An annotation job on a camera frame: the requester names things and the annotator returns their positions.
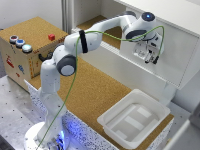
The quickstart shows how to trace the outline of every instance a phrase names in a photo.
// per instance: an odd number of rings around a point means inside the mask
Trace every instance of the plastic tray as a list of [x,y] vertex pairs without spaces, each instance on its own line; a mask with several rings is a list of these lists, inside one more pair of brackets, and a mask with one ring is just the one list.
[[118,144],[135,149],[169,113],[169,108],[136,89],[97,120]]

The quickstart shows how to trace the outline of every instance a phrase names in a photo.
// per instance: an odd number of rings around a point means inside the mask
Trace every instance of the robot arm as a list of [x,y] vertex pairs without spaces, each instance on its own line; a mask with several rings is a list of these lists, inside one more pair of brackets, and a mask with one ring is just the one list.
[[[122,14],[107,20],[103,20],[99,23],[94,24],[87,31],[101,31],[104,32],[108,29],[120,26],[126,39],[136,38],[151,29],[156,27],[156,19],[152,13],[145,12],[139,19],[136,19],[134,12],[126,11]],[[56,63],[58,72],[63,76],[70,76],[76,70],[76,41],[80,36],[79,33],[74,33],[65,38],[64,45],[58,46],[53,54],[53,59]],[[89,33],[85,35],[86,46],[88,51],[96,50],[102,41],[101,33]],[[145,62],[149,62],[152,59],[152,53],[159,52],[160,43],[162,37],[152,31],[146,36],[143,36],[134,42],[148,41],[150,47],[148,55],[146,56]],[[79,40],[77,47],[77,54],[84,53],[82,41]]]

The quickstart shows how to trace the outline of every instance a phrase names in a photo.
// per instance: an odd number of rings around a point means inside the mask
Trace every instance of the shelf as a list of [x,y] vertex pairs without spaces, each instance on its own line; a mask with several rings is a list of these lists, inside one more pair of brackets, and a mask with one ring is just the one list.
[[[82,29],[82,30],[87,30],[89,29],[90,27],[92,27],[92,25],[94,25],[95,23],[97,22],[100,22],[102,20],[105,20],[106,18],[103,17],[103,16],[97,16],[89,21],[86,21],[80,25],[78,25],[77,27]],[[108,34],[111,34],[117,38],[122,38],[122,30],[120,27],[115,27],[115,28],[112,28],[110,30],[107,30],[106,33]],[[121,41],[119,40],[116,40],[114,38],[111,38],[109,36],[106,36],[106,35],[103,35],[103,41],[114,46],[115,48],[117,49],[120,49],[120,44],[121,44]]]

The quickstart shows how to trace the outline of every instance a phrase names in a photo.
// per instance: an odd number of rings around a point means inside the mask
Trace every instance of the black strap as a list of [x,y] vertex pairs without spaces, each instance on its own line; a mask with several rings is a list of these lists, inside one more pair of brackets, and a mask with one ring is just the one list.
[[83,53],[87,53],[88,52],[88,47],[87,47],[87,42],[86,42],[84,30],[79,31],[79,34],[80,34],[80,38],[81,38],[81,44],[82,44]]

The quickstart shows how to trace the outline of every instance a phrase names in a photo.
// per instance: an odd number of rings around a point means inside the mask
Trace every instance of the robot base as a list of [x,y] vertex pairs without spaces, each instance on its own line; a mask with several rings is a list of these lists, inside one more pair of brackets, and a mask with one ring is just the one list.
[[[39,145],[39,141],[37,141],[35,137],[37,137],[37,134],[43,125],[44,125],[44,122],[35,124],[26,132],[25,138],[24,138],[24,150],[37,149]],[[70,143],[70,138],[69,137],[65,138],[65,145],[69,145],[69,143]],[[45,147],[44,145],[41,145],[37,150],[49,150],[49,148]]]

